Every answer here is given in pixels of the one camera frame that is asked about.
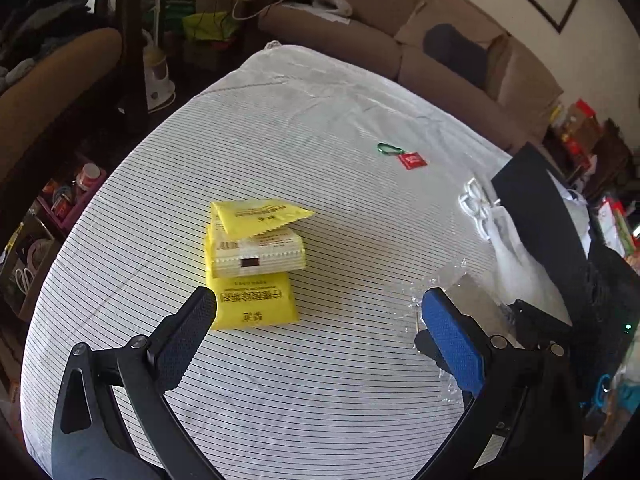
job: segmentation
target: stack of packets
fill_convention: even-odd
[[[279,199],[211,203],[204,255],[218,304],[213,329],[298,321],[287,271],[305,268],[305,247],[285,226],[313,213]]]

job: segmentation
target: sofa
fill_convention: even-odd
[[[258,28],[397,81],[508,153],[531,142],[546,155],[542,140],[562,89],[490,16],[468,0],[346,1],[348,24],[277,5],[261,12]],[[482,88],[423,53],[425,34],[443,23],[486,51]]]

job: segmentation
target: cable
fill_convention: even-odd
[[[200,19],[198,20],[198,23],[196,23],[195,27],[193,27],[193,37],[191,38],[191,41],[193,41],[193,43],[195,43],[196,41],[196,33],[198,31],[198,28],[200,27],[200,24],[202,23],[202,19],[204,18],[205,14],[206,12],[200,13]]]
[[[257,12],[254,12],[253,14],[251,14],[250,16],[245,16],[244,18],[238,18],[236,16],[236,7],[238,6],[238,3],[240,1],[244,1],[244,0],[236,0],[235,4],[234,4],[234,8],[231,10],[231,17],[236,20],[236,22],[244,22],[244,20],[250,20],[252,18],[255,18],[256,16],[258,16],[258,14],[260,14],[263,10],[265,9],[270,9],[273,6],[279,5],[281,4],[284,0],[278,0],[277,2],[274,2],[272,4],[269,4],[263,8],[261,8],[260,10],[258,10]]]
[[[218,32],[220,33],[220,38],[222,38],[220,41],[226,41],[229,38],[225,34],[225,29],[223,27],[223,24],[225,23],[225,20],[229,17],[230,13],[229,12],[224,12],[224,16],[222,17],[222,19],[220,20],[219,23],[216,22],[217,13],[218,13],[218,0],[216,0],[216,6],[213,9],[213,23],[218,28]]]

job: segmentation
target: white cloth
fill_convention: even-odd
[[[344,16],[340,16],[339,14],[335,14],[334,12],[329,12],[326,9],[300,4],[297,2],[282,5],[284,7],[290,7],[291,9],[304,10],[305,12],[309,12],[315,16],[319,16],[320,18],[323,18],[329,22],[339,22],[345,25],[349,25],[351,23],[351,20],[349,18],[345,18]]]
[[[407,171],[376,150],[419,152]],[[316,211],[295,224],[299,324],[209,332],[166,397],[228,479],[411,478],[462,414],[446,380],[393,330],[395,280],[455,257],[494,263],[458,207],[471,176],[509,156],[396,83],[296,46],[264,50],[169,117],[88,205],[44,283],[24,353],[22,423],[50,470],[71,347],[150,333],[204,284],[212,200],[280,197]],[[158,463],[126,394],[140,455]]]
[[[347,0],[314,0],[313,6],[316,9],[323,9],[326,12],[345,18],[353,14],[353,7]]]

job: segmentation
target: green carabiner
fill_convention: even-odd
[[[402,148],[392,146],[391,144],[387,144],[386,142],[378,143],[378,151],[383,155],[402,155],[403,153],[405,153],[405,150],[403,150]]]

